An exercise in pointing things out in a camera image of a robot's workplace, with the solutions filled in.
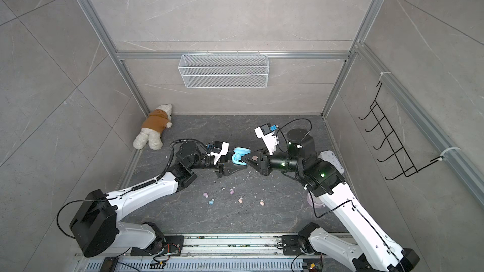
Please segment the blue earbud charging case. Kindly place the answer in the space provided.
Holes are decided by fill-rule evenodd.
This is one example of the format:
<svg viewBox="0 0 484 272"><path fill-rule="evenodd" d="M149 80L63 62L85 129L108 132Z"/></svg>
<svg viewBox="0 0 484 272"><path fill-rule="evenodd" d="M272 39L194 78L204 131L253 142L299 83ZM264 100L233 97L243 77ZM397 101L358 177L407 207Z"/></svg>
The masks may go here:
<svg viewBox="0 0 484 272"><path fill-rule="evenodd" d="M243 156L251 153L251 150L244 147L235 147L232 155L232 162L235 165L246 166L247 163L243 161Z"/></svg>

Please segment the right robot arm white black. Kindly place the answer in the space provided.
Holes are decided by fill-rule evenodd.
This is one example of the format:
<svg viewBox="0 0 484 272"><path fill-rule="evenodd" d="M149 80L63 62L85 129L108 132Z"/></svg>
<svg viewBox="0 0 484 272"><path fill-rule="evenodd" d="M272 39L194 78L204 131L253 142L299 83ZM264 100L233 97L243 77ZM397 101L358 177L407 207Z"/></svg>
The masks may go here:
<svg viewBox="0 0 484 272"><path fill-rule="evenodd" d="M310 223L298 233L304 253L323 253L351 271L412 271L420 261L417 253L396 243L359 203L345 181L344 170L331 151L317 153L309 132L295 128L288 132L287 151L278 151L277 128L265 124L255 129L265 148L242 157L262 175L273 170L290 171L308 191L336 215L355 243L349 243Z"/></svg>

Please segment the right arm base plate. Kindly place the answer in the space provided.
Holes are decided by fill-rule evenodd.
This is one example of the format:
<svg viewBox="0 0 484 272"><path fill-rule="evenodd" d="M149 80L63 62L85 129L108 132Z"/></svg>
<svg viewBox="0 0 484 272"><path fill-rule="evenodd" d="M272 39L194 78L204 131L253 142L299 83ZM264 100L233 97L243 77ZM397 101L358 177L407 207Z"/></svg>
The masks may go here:
<svg viewBox="0 0 484 272"><path fill-rule="evenodd" d="M297 256L303 251L297 235L283 235L277 242L276 248L285 256Z"/></svg>

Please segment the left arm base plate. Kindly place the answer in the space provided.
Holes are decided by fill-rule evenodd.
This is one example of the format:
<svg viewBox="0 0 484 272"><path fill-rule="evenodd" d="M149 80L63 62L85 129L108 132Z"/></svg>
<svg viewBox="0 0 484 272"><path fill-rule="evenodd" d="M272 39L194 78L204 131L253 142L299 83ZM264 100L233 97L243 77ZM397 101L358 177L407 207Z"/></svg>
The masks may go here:
<svg viewBox="0 0 484 272"><path fill-rule="evenodd" d="M147 249L132 248L131 256L167 256L180 254L185 237L183 235L168 235L163 239L156 239Z"/></svg>

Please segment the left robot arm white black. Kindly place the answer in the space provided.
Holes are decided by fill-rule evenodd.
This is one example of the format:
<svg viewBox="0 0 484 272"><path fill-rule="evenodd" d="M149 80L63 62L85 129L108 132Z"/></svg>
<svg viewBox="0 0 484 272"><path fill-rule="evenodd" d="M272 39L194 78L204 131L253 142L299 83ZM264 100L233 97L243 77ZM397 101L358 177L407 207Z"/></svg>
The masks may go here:
<svg viewBox="0 0 484 272"><path fill-rule="evenodd" d="M248 152L240 147L230 151L227 142L205 145L196 139L180 139L170 144L168 163L159 175L118 191L92 191L81 201L69 225L83 256L92 258L110 248L136 248L150 255L159 254L165 245L165 235L159 227L152 222L126 223L123 218L157 199L184 190L197 178L197 169L212 169L218 178L245 169L241 159Z"/></svg>

